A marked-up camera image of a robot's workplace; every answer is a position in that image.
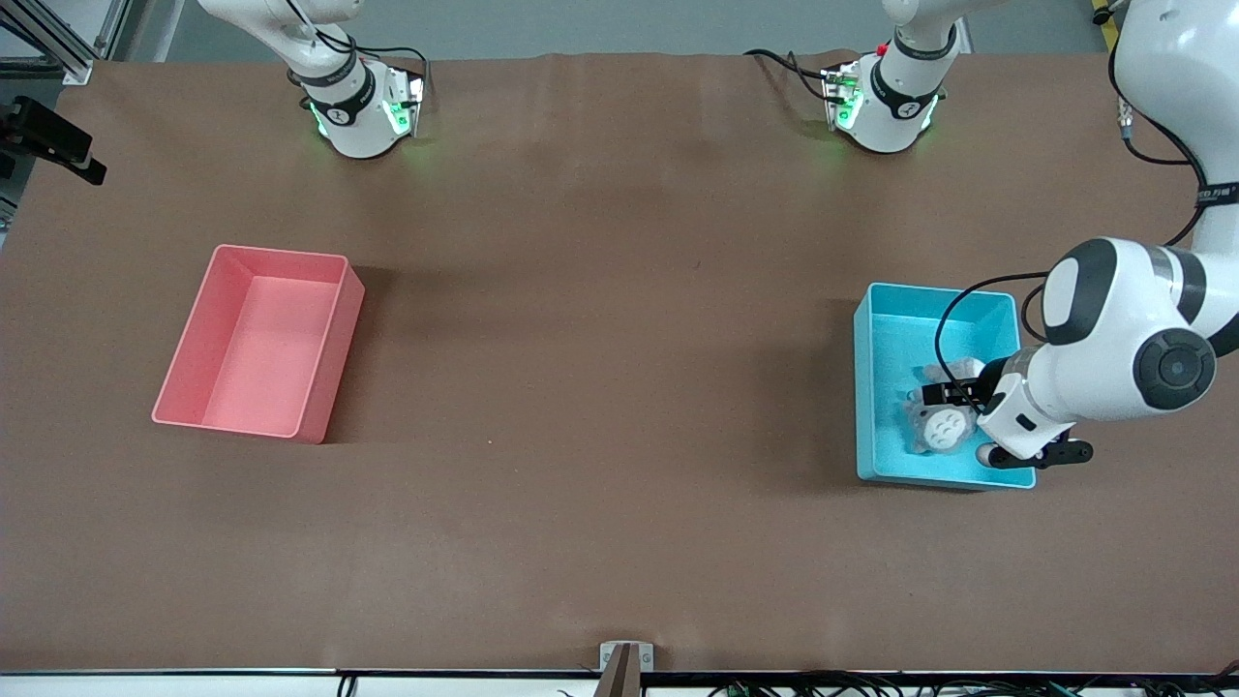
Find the white object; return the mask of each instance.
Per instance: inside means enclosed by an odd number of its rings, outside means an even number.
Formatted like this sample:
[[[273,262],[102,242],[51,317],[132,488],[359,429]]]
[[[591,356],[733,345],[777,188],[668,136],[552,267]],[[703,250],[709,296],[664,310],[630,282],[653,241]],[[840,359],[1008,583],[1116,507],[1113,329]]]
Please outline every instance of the white object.
[[[1239,181],[1239,0],[1132,0],[1115,54],[1131,104]],[[1191,251],[1097,238],[1052,269],[1049,342],[1006,361],[978,426],[1021,459],[1077,422],[1183,410],[1239,347],[1239,204],[1204,209]]]
[[[413,132],[421,80],[382,61],[358,56],[347,48],[352,42],[348,33],[335,24],[356,17],[363,0],[198,2],[211,15],[265,43],[289,64],[312,99],[320,132],[342,155],[382,155]]]
[[[926,422],[922,437],[930,451],[944,452],[959,446],[968,431],[968,418],[958,411],[935,412]]]
[[[1004,1],[883,0],[895,37],[885,56],[869,53],[841,68],[849,82],[828,89],[844,100],[828,105],[831,126],[875,152],[907,149],[929,128],[942,80],[963,47],[955,22]]]

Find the small metal bracket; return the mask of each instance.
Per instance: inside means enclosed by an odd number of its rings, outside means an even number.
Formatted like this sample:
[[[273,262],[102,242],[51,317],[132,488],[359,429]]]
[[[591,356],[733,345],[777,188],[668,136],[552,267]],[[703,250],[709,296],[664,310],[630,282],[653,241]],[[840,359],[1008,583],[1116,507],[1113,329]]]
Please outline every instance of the small metal bracket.
[[[648,641],[606,641],[601,644],[598,646],[600,671],[607,670],[607,662],[611,661],[612,654],[615,654],[615,650],[623,644],[632,644],[637,649],[641,672],[654,672],[654,645]]]

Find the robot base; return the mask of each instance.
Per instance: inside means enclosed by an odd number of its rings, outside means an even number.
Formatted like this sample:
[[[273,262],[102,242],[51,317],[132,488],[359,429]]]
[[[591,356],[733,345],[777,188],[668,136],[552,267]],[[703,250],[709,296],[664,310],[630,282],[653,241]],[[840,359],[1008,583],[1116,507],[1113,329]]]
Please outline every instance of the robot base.
[[[934,97],[913,118],[895,118],[890,106],[873,94],[870,76],[877,61],[876,53],[869,53],[841,66],[835,73],[823,73],[825,94],[844,99],[843,104],[826,102],[826,124],[831,130],[846,132],[866,150],[898,152],[916,142],[921,131],[929,128],[939,98]]]
[[[358,160],[377,157],[401,137],[416,136],[425,92],[425,79],[420,76],[379,61],[366,61],[366,67],[382,87],[370,103],[357,113],[352,124],[338,125],[330,113],[320,114],[312,104],[310,109],[318,121],[318,132],[341,155]]]

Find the metal frame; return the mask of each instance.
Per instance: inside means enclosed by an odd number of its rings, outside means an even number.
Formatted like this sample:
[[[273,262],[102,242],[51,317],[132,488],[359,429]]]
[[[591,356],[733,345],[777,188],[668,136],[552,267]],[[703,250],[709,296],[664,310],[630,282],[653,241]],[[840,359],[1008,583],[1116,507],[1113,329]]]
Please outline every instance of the metal frame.
[[[64,84],[85,84],[90,79],[90,66],[99,53],[40,0],[0,0],[0,15],[61,64]]]

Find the black mount bracket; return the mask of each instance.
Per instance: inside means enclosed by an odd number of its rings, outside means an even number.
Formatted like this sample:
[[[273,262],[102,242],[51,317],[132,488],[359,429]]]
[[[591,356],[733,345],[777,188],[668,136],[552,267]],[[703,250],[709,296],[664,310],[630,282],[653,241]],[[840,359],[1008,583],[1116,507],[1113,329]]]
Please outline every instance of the black mount bracket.
[[[1056,465],[1082,465],[1093,459],[1093,444],[1070,438],[1070,430],[1064,431],[1054,441],[1041,449],[1041,453],[1027,461],[1021,461],[1005,449],[995,446],[985,457],[985,465],[996,470],[1017,468],[1037,468],[1043,470]]]
[[[969,397],[981,406],[984,411],[994,397],[994,385],[978,379],[957,380],[959,387],[949,383],[926,385],[921,389],[921,400],[928,407],[939,405],[954,405],[955,407],[969,407]],[[1080,465],[1093,459],[1093,444],[1084,441],[1075,441],[1070,437],[1070,430],[1064,431],[1041,449],[1036,457],[1027,461],[1016,458],[1006,449],[994,446],[985,456],[984,463],[999,470],[1012,470],[1018,468],[1037,468],[1043,470],[1054,465]]]
[[[55,162],[98,186],[108,167],[90,156],[90,134],[31,99],[16,97],[0,114],[0,177],[12,176],[14,155]]]

